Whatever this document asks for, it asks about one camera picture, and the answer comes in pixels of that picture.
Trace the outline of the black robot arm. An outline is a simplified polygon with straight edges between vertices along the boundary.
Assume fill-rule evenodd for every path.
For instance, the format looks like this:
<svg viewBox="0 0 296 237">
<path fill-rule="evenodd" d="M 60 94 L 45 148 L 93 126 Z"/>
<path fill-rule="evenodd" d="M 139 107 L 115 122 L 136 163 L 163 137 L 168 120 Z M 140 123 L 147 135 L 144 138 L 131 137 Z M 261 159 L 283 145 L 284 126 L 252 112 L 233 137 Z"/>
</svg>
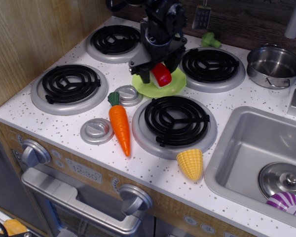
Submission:
<svg viewBox="0 0 296 237">
<path fill-rule="evenodd" d="M 129 61 L 131 74 L 149 83 L 150 71 L 158 63 L 164 63 L 171 73 L 175 71 L 187 43 L 183 34 L 187 22 L 183 5 L 178 0 L 127 0 L 126 3 L 142 7 L 146 14 L 140 22 L 141 48 Z"/>
</svg>

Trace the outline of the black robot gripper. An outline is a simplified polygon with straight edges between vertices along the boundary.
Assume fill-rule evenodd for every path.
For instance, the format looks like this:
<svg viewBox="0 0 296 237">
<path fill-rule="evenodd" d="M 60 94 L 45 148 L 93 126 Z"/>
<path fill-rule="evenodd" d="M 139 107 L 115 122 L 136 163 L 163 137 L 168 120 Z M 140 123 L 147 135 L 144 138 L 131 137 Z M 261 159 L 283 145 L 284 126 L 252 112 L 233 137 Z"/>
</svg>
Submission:
<svg viewBox="0 0 296 237">
<path fill-rule="evenodd" d="M 144 84 L 150 83 L 150 71 L 164 63 L 170 73 L 178 67 L 185 51 L 187 39 L 183 28 L 186 17 L 166 17 L 163 21 L 146 17 L 140 22 L 141 49 L 129 61 L 129 71 L 140 76 Z"/>
</svg>

